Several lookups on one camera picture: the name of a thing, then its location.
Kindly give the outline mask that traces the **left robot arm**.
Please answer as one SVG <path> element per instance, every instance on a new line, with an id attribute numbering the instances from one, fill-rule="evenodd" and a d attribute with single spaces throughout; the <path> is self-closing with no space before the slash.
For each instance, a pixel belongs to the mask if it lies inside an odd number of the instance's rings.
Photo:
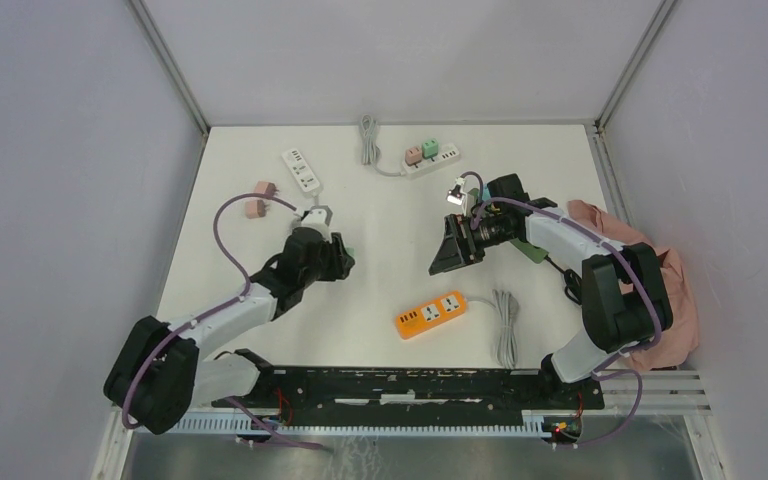
<path id="1" fill-rule="evenodd" d="M 344 280 L 354 260 L 342 236 L 298 227 L 283 250 L 224 302 L 173 322 L 138 320 L 103 385 L 120 407 L 127 429 L 162 434 L 191 408 L 226 397 L 251 406 L 267 404 L 274 379 L 240 354 L 211 354 L 242 334 L 266 325 L 298 305 L 316 282 Z"/>

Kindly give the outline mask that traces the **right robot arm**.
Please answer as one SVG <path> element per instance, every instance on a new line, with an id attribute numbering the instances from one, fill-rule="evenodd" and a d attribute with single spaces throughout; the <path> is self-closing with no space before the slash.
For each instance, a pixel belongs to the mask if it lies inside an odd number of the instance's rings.
<path id="1" fill-rule="evenodd" d="M 444 219 L 430 275 L 481 262 L 487 249 L 517 240 L 546 251 L 580 280 L 582 328 L 547 355 L 537 382 L 540 400 L 562 408 L 577 382 L 595 377 L 618 357 L 656 346 L 673 324 L 672 308 L 654 249 L 624 244 L 574 220 L 555 202 L 533 199 L 516 174 L 490 181 L 486 198 Z"/>

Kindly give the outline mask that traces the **orange power strip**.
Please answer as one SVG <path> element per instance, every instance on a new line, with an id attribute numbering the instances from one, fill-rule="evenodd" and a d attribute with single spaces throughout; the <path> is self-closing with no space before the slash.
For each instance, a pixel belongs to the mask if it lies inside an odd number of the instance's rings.
<path id="1" fill-rule="evenodd" d="M 465 296 L 460 291 L 451 291 L 398 314 L 394 325 L 400 338 L 409 340 L 463 315 L 467 309 Z"/>

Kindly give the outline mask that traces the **green power strip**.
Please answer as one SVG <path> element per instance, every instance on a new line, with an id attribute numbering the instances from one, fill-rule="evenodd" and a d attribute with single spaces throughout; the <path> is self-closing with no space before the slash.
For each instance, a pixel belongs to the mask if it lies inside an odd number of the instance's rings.
<path id="1" fill-rule="evenodd" d="M 510 244 L 535 264 L 542 263 L 548 257 L 546 250 L 535 247 L 528 242 L 513 239 Z"/>

